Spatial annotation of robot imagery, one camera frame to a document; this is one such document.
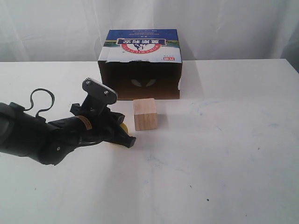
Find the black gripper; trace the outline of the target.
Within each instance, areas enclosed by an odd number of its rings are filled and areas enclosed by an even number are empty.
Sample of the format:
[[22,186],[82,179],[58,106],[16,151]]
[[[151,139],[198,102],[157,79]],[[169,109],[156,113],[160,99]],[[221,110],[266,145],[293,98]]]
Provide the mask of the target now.
[[[83,130],[77,130],[79,134],[78,147],[97,145],[101,142],[109,142],[114,136],[114,131],[123,123],[125,115],[113,112],[107,106],[101,112],[96,110],[84,110],[79,103],[72,104],[70,112],[74,118],[83,124]],[[134,146],[136,137],[128,134],[119,134],[117,144],[131,148]]]

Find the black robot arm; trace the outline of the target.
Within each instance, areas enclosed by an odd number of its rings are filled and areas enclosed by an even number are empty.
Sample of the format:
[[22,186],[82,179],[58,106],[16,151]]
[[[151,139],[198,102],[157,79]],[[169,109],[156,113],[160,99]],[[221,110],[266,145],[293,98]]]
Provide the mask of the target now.
[[46,122],[24,112],[20,105],[0,104],[0,151],[28,157],[44,165],[57,165],[79,147],[102,142],[131,148],[136,138],[123,128],[125,116],[104,108],[84,110],[77,104],[72,117]]

